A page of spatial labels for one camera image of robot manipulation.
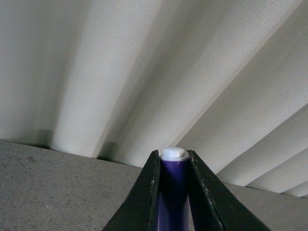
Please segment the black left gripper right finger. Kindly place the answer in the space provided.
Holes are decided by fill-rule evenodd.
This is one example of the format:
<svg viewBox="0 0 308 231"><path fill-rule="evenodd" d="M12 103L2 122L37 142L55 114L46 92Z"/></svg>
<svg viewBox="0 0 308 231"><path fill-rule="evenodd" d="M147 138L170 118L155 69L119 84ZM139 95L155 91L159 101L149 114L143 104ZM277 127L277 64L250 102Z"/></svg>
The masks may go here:
<svg viewBox="0 0 308 231"><path fill-rule="evenodd" d="M193 151L188 151L188 197L196 231L269 231Z"/></svg>

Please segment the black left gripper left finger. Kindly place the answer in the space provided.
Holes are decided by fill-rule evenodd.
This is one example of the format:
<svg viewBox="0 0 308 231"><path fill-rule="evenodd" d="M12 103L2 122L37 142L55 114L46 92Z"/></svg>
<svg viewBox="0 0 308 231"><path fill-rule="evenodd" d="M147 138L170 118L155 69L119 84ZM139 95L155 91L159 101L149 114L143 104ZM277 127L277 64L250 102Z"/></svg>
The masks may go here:
<svg viewBox="0 0 308 231"><path fill-rule="evenodd" d="M152 151L128 196L104 231L158 230L160 158Z"/></svg>

